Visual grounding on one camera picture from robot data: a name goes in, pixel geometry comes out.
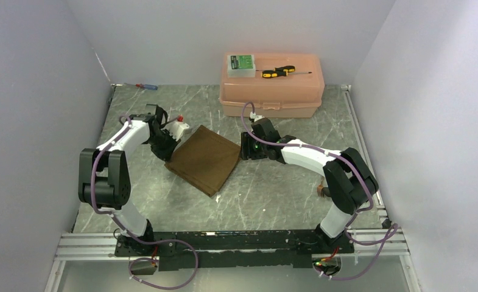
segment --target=wall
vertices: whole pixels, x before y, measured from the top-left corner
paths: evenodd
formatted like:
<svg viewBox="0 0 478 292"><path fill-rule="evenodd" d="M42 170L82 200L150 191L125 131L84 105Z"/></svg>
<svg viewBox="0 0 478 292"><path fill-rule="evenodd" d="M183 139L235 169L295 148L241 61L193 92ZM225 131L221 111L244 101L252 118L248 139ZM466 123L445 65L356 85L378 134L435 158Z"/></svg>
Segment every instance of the wall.
<svg viewBox="0 0 478 292"><path fill-rule="evenodd" d="M478 1L398 0L353 83L424 291L478 291Z"/></svg>
<svg viewBox="0 0 478 292"><path fill-rule="evenodd" d="M64 1L0 0L0 291L43 291L110 89Z"/></svg>
<svg viewBox="0 0 478 292"><path fill-rule="evenodd" d="M218 84L225 52L302 52L351 84L395 0L68 0L113 83Z"/></svg>

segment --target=brown cloth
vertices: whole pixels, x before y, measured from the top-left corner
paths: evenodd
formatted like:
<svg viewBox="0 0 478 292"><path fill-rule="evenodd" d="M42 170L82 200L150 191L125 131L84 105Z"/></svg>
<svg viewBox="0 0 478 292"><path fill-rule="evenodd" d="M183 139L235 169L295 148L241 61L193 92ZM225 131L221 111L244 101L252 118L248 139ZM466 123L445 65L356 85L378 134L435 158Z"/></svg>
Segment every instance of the brown cloth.
<svg viewBox="0 0 478 292"><path fill-rule="evenodd" d="M223 186L239 162L240 146L200 126L165 167L208 196Z"/></svg>

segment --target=marble tabletop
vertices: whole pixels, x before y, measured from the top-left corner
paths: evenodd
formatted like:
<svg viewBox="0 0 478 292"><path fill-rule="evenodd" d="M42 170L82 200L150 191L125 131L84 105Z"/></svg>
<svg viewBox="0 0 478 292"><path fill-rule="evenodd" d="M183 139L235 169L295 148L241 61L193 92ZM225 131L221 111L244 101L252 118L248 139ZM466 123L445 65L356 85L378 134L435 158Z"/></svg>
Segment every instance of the marble tabletop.
<svg viewBox="0 0 478 292"><path fill-rule="evenodd" d="M114 135L121 114L144 112L146 103L162 106L169 117L182 114L192 129L204 125L240 145L244 131L240 118L223 115L219 85L163 85L157 91L118 86L100 143ZM359 149L352 116L339 86L328 85L323 103L310 119L271 119L281 136L290 134L322 148ZM165 168L147 145L127 158L132 183L131 200L152 223L155 231L230 231L313 229L331 207L329 198L319 198L321 177L295 165L262 159L240 161L213 197L192 187ZM354 228L380 228L375 210L363 212ZM94 215L81 204L74 232L111 232L108 216Z"/></svg>

